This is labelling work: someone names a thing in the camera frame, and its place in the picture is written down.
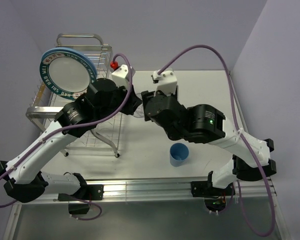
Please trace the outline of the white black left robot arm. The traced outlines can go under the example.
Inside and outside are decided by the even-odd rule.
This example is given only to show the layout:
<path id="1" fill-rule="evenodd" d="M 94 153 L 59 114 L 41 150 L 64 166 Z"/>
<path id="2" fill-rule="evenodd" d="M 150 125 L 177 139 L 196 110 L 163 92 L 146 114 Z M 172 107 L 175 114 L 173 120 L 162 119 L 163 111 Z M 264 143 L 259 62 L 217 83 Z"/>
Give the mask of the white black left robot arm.
<path id="1" fill-rule="evenodd" d="M 0 161 L 0 177 L 7 195 L 29 203 L 43 194 L 69 195 L 81 200 L 88 185 L 79 173 L 50 174 L 42 168 L 62 149 L 118 112 L 133 115 L 142 104 L 134 87 L 116 86 L 99 78 L 75 101 L 59 111 L 48 128 L 26 150 L 10 161 Z"/>

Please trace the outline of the white plate green rim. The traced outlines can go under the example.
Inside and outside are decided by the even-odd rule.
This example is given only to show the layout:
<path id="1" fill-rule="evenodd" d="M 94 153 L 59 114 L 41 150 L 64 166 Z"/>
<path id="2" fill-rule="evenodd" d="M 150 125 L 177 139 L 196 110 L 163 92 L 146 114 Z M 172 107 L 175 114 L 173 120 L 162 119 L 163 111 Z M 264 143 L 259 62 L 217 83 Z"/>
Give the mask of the white plate green rim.
<path id="1" fill-rule="evenodd" d="M 70 100 L 76 100 L 94 83 L 94 73 L 89 66 L 71 53 L 58 52 L 48 55 L 40 62 L 39 73 L 42 82 L 54 94 Z"/>

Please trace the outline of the clear glass tumbler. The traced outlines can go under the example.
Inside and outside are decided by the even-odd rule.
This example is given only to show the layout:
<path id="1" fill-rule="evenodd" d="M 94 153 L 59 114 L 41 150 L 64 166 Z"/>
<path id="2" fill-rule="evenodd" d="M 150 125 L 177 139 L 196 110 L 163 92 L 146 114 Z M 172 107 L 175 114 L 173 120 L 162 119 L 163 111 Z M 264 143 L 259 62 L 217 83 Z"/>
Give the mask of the clear glass tumbler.
<path id="1" fill-rule="evenodd" d="M 142 94 L 139 92 L 136 94 L 136 97 L 141 100 L 141 104 L 137 106 L 137 108 L 134 111 L 132 116 L 134 118 L 142 118 L 143 119 L 145 117 L 145 114 L 144 114 L 144 108 L 143 108 Z"/>

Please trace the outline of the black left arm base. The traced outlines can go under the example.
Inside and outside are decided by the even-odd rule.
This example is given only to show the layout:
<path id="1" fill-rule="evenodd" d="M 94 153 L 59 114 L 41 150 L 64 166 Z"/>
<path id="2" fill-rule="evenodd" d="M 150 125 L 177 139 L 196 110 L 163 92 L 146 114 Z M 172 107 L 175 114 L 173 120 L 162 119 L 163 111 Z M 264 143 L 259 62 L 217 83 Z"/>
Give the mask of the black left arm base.
<path id="1" fill-rule="evenodd" d="M 89 211 L 96 210 L 97 216 L 100 216 L 102 209 L 95 201 L 101 201 L 104 195 L 103 184 L 88 184 L 84 190 L 78 193 L 68 195 L 59 193 L 57 200 L 59 202 L 68 202 L 68 212 L 73 217 L 84 218 Z"/>

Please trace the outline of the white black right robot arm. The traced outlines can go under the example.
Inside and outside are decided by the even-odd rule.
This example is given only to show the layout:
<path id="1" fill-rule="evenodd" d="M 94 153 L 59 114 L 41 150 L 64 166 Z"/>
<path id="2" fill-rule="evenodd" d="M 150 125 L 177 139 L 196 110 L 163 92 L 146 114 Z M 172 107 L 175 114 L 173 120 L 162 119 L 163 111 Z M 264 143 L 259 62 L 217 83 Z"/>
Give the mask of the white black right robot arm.
<path id="1" fill-rule="evenodd" d="M 219 170 L 211 171 L 207 191 L 219 194 L 236 180 L 254 182 L 277 172 L 270 153 L 274 142 L 257 139 L 235 125 L 221 111 L 208 104 L 184 107 L 172 94 L 162 91 L 141 93 L 145 120 L 163 128 L 171 141 L 185 140 L 195 144 L 209 144 L 232 154 L 232 159 Z"/>

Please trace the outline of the blue plastic cup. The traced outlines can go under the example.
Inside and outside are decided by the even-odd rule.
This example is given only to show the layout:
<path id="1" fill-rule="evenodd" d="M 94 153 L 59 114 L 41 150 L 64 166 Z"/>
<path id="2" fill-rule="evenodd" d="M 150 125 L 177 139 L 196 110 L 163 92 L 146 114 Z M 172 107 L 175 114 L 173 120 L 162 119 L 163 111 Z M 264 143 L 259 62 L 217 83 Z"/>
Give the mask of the blue plastic cup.
<path id="1" fill-rule="evenodd" d="M 174 167 L 181 166 L 189 157 L 189 149 L 183 143 L 175 143 L 169 149 L 170 164 Z"/>

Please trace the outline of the blue plastic plate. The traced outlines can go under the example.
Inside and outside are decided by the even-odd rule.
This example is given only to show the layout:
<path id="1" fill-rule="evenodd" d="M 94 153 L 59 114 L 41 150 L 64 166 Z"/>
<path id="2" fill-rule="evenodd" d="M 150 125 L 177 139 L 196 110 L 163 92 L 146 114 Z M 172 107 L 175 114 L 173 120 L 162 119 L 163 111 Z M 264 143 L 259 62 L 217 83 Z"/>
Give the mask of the blue plastic plate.
<path id="1" fill-rule="evenodd" d="M 98 71 L 94 65 L 94 63 L 86 57 L 82 52 L 69 48 L 69 47 L 55 47 L 52 49 L 47 50 L 41 57 L 41 62 L 43 63 L 44 59 L 50 55 L 50 54 L 56 54 L 56 53 L 67 53 L 67 54 L 73 54 L 80 59 L 84 60 L 84 62 L 88 65 L 88 68 L 91 69 L 91 71 L 94 73 L 94 78 L 96 79 L 98 77 Z"/>

